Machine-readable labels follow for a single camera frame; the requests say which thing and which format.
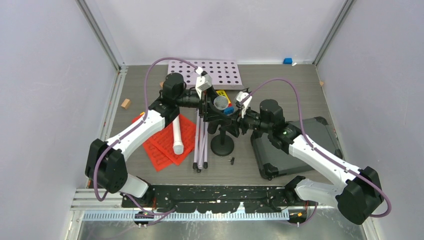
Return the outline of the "black silver microphone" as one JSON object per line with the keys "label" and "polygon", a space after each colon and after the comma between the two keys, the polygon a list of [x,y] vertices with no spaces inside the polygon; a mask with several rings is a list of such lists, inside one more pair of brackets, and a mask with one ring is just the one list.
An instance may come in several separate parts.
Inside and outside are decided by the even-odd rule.
{"label": "black silver microphone", "polygon": [[224,114],[224,110],[229,106],[228,99],[219,95],[207,105],[205,121],[208,123],[207,132],[209,134],[215,134],[219,125],[222,125],[227,117]]}

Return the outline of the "yellow red blue toy block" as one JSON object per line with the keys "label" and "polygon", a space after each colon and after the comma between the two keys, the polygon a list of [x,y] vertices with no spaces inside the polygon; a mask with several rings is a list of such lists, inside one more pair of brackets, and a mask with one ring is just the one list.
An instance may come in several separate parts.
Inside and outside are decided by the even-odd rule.
{"label": "yellow red blue toy block", "polygon": [[225,115],[231,115],[234,113],[234,107],[231,104],[231,101],[224,90],[217,90],[216,93],[218,97],[216,97],[213,101],[215,108],[223,111]]}

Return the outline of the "black mic stand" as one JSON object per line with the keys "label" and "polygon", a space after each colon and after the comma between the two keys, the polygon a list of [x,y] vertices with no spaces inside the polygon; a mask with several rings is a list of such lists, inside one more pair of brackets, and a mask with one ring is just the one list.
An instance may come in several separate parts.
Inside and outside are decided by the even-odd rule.
{"label": "black mic stand", "polygon": [[220,157],[229,156],[235,149],[234,140],[226,134],[226,131],[219,127],[219,135],[212,138],[210,142],[211,151]]}
{"label": "black mic stand", "polygon": [[244,88],[241,89],[237,95],[236,95],[236,99],[238,99],[239,101],[243,100],[244,98],[246,98],[248,95],[250,94],[250,88]]}

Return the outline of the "white music stand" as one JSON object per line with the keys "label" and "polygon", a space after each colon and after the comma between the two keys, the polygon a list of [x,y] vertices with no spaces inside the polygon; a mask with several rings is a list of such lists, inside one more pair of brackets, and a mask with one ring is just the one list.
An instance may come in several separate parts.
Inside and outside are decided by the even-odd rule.
{"label": "white music stand", "polygon": [[[226,115],[234,113],[235,107],[226,91],[241,90],[243,88],[239,80],[240,74],[238,73],[237,65],[234,62],[206,62],[205,60],[195,60],[192,64],[195,66],[200,65],[203,70],[207,71],[208,75],[211,77],[211,82],[213,83],[216,94],[226,97],[228,106],[223,110],[223,113]],[[189,64],[182,61],[170,60],[168,62],[168,73],[180,73],[183,75],[184,82],[188,87],[193,88],[194,91],[196,90],[198,74]],[[206,121],[206,112],[203,111],[199,114],[196,118],[195,139],[197,142],[194,146],[194,160],[192,165],[193,169],[198,173],[208,168],[208,129],[212,127],[211,120]]]}

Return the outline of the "white toy microphone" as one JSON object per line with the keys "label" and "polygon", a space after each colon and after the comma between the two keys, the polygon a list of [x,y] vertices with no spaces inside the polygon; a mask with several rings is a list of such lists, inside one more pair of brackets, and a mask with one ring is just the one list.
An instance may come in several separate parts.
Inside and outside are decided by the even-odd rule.
{"label": "white toy microphone", "polygon": [[184,144],[182,141],[180,116],[178,115],[172,122],[173,131],[173,152],[176,155],[182,155],[184,152]]}

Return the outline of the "red sheet music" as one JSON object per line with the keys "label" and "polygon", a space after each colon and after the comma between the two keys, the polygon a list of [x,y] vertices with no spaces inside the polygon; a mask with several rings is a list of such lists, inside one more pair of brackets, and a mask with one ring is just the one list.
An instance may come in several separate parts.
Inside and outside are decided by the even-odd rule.
{"label": "red sheet music", "polygon": [[174,164],[172,140],[171,126],[169,125],[142,144],[157,172]]}
{"label": "red sheet music", "polygon": [[173,125],[168,125],[165,129],[154,134],[150,140],[165,156],[167,156],[175,165],[179,166],[194,150],[195,147],[195,133],[196,125],[184,115],[180,114],[179,125],[181,133],[181,141],[183,144],[183,153],[175,154],[174,145],[174,131]]}

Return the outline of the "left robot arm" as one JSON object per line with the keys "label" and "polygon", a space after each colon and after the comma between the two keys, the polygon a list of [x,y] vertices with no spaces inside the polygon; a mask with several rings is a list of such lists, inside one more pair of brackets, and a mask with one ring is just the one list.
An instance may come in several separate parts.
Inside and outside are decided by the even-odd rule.
{"label": "left robot arm", "polygon": [[153,202],[149,184],[128,173],[126,160],[146,140],[170,125],[179,116],[180,108],[195,108],[201,114],[217,113],[219,119],[225,118],[213,104],[218,94],[206,71],[196,78],[193,89],[186,87],[180,73],[168,74],[159,97],[142,118],[107,140],[95,139],[90,144],[85,175],[92,180],[99,201],[105,197],[100,196],[98,187],[105,189],[106,193],[132,195],[141,207],[148,207]]}

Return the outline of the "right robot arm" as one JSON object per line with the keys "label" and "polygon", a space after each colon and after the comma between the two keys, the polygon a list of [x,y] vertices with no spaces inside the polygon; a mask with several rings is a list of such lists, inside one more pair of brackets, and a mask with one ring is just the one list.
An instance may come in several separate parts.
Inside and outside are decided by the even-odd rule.
{"label": "right robot arm", "polygon": [[291,205],[305,200],[331,206],[356,225],[369,217],[390,213],[390,206],[384,213],[374,213],[383,202],[389,202],[376,170],[352,165],[312,141],[302,127],[285,121],[283,109],[275,100],[263,100],[259,112],[242,106],[228,118],[226,127],[235,127],[243,134],[248,130],[266,133],[275,148],[303,161],[330,181],[326,184],[297,176],[285,186],[285,198]]}

